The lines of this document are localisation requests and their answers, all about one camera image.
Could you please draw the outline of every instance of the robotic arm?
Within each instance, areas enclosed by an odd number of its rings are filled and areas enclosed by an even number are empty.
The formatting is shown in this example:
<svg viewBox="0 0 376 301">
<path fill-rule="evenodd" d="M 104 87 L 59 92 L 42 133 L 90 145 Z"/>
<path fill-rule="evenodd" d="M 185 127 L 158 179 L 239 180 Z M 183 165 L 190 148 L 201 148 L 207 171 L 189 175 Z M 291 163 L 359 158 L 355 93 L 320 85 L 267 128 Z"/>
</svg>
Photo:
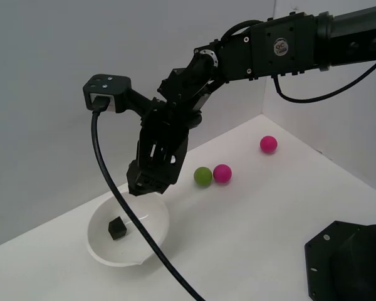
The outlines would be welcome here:
<svg viewBox="0 0 376 301">
<path fill-rule="evenodd" d="M 130 194 L 164 193 L 182 168 L 190 129 L 210 95 L 234 80 L 376 60 L 376 7 L 333 17 L 291 13 L 267 22 L 246 21 L 220 40 L 194 50 L 187 68 L 173 69 L 157 90 L 166 102 L 132 90 L 127 77 L 99 74 L 83 87 L 86 107 L 107 97 L 107 110 L 133 110 L 142 119 L 137 156 L 128 168 Z"/>
</svg>

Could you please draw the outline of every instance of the white bowl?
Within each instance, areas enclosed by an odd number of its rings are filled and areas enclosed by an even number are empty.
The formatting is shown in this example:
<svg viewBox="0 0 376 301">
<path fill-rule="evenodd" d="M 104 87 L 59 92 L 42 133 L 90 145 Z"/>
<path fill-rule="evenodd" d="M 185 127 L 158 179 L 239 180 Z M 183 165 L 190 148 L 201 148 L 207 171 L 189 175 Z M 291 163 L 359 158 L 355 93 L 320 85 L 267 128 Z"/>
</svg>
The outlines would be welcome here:
<svg viewBox="0 0 376 301">
<path fill-rule="evenodd" d="M 169 212 L 163 200 L 154 193 L 135 197 L 125 192 L 122 196 L 160 246 L 169 230 Z M 127 227 L 127 234 L 113 240 L 108 232 L 108 223 L 117 216 Z M 86 245 L 94 259 L 110 267 L 141 265 L 154 254 L 114 196 L 99 205 L 91 217 Z"/>
</svg>

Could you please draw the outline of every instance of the label sticker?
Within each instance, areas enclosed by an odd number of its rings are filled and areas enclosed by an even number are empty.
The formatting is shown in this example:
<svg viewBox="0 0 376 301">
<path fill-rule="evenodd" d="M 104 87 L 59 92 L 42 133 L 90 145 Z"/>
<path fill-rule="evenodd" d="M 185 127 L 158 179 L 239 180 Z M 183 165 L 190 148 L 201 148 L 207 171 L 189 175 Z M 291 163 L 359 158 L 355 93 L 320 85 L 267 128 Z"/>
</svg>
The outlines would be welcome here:
<svg viewBox="0 0 376 301">
<path fill-rule="evenodd" d="M 288 52 L 288 43 L 287 40 L 284 38 L 278 38 L 274 42 L 274 53 L 277 56 L 286 55 Z"/>
</svg>

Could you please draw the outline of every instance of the black cable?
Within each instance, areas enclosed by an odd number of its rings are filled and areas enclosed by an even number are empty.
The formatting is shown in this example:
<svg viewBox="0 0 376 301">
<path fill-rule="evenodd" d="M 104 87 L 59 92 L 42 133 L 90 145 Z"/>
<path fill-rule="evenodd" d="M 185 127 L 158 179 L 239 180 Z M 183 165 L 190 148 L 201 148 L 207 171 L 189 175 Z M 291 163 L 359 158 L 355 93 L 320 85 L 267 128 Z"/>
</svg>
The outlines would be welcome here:
<svg viewBox="0 0 376 301">
<path fill-rule="evenodd" d="M 252 25 L 257 25 L 260 23 L 262 23 L 262 21 L 258 21 L 258 20 L 248 20 L 248 21 L 238 23 L 237 25 L 234 25 L 232 28 L 226 31 L 226 33 L 221 37 L 221 41 L 222 42 L 226 41 L 230 36 L 232 36 L 234 33 L 236 33 L 237 31 L 241 29 L 250 27 Z"/>
<path fill-rule="evenodd" d="M 278 81 L 278 76 L 274 76 L 273 81 L 274 81 L 274 86 L 276 87 L 277 94 L 280 95 L 281 98 L 283 98 L 283 99 L 285 99 L 289 102 L 293 102 L 293 103 L 313 103 L 313 102 L 320 102 L 322 100 L 336 96 L 336 95 L 338 95 L 338 94 L 340 94 L 344 91 L 347 91 L 349 88 L 352 88 L 353 86 L 355 86 L 357 83 L 359 83 L 361 80 L 363 80 L 365 77 L 367 77 L 369 74 L 371 74 L 375 70 L 376 70 L 376 64 L 374 64 L 363 75 L 358 77 L 353 82 L 349 83 L 347 86 L 344 86 L 341 89 L 338 89 L 338 90 L 331 92 L 329 94 L 319 96 L 319 97 L 315 97 L 315 98 L 309 98 L 309 99 L 295 99 L 295 98 L 288 97 L 288 96 L 284 95 L 283 92 L 281 91 L 280 83 Z"/>
<path fill-rule="evenodd" d="M 125 213 L 128 215 L 128 217 L 131 219 L 133 224 L 137 227 L 139 232 L 142 234 L 142 236 L 145 238 L 146 242 L 149 244 L 149 246 L 153 249 L 157 257 L 161 260 L 161 262 L 164 264 L 164 266 L 169 270 L 171 275 L 187 290 L 187 292 L 197 301 L 205 301 L 190 285 L 189 283 L 181 276 L 181 274 L 173 267 L 171 262 L 167 259 L 167 257 L 164 255 L 162 250 L 159 248 L 159 246 L 156 244 L 154 239 L 151 237 L 149 232 L 145 229 L 143 224 L 140 222 L 140 220 L 137 218 L 135 213 L 131 210 L 130 206 L 125 202 L 124 198 L 122 197 L 120 191 L 118 191 L 117 186 L 114 184 L 112 177 L 108 173 L 107 167 L 105 165 L 105 161 L 103 160 L 102 153 L 100 152 L 100 146 L 98 141 L 98 117 L 100 115 L 100 112 L 93 112 L 92 113 L 92 122 L 91 122 L 91 135 L 92 135 L 92 144 L 93 149 L 95 150 L 95 156 L 99 163 L 99 168 L 103 174 L 103 177 L 105 178 L 108 187 L 114 194 L 115 198 L 117 199 L 118 203 L 120 203 L 121 207 L 125 211 Z"/>
</svg>

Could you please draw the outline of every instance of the white wall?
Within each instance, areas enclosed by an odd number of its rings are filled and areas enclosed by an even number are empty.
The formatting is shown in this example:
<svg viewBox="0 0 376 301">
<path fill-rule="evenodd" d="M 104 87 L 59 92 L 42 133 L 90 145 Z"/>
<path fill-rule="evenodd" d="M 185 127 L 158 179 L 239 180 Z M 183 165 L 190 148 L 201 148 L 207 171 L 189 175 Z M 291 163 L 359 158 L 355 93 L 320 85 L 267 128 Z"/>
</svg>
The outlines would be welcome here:
<svg viewBox="0 0 376 301">
<path fill-rule="evenodd" d="M 273 8 L 269 0 L 0 0 L 0 244 L 108 190 L 82 95 L 92 75 L 129 76 L 152 98 L 196 46 L 242 20 L 266 19 Z M 215 93 L 189 147 L 260 114 L 264 84 L 232 83 Z M 130 112 L 100 119 L 117 184 L 126 182 L 139 124 Z"/>
<path fill-rule="evenodd" d="M 277 0 L 276 17 L 298 9 L 335 16 L 376 6 L 376 0 Z M 373 63 L 308 71 L 281 79 L 295 98 L 332 92 L 356 79 Z M 376 189 L 376 71 L 351 90 L 320 103 L 296 105 L 281 99 L 268 79 L 263 113 Z"/>
</svg>

